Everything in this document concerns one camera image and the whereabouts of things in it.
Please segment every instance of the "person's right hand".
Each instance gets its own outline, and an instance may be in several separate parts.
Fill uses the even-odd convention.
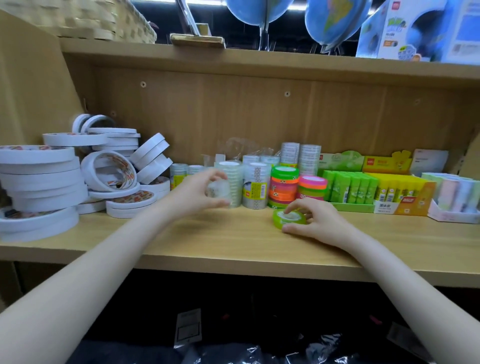
[[[340,216],[329,202],[302,198],[293,201],[285,213],[299,210],[310,222],[307,225],[285,224],[283,232],[315,238],[325,244],[348,250],[353,238],[361,233],[352,224]]]

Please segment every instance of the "person's left hand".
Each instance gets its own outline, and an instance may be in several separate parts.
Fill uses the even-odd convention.
[[[206,208],[227,207],[230,205],[229,200],[205,195],[208,184],[218,179],[226,180],[227,175],[215,168],[187,176],[172,192],[159,200],[159,203],[169,204],[174,218],[182,218]]]

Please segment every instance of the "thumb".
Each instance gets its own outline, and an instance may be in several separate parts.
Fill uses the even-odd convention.
[[[311,237],[310,230],[310,225],[285,224],[284,226],[282,226],[282,232],[308,237]]]
[[[219,207],[228,207],[230,206],[230,200],[226,198],[208,198],[208,207],[209,208],[219,208]]]

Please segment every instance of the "woven basket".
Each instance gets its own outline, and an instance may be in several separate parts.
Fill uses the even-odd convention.
[[[56,36],[156,41],[155,31],[129,0],[0,0],[0,9]]]

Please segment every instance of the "green display box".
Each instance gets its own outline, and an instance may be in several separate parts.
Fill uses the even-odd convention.
[[[341,204],[339,202],[330,202],[338,211],[347,212],[370,212],[373,213],[375,205],[362,205],[362,204]]]

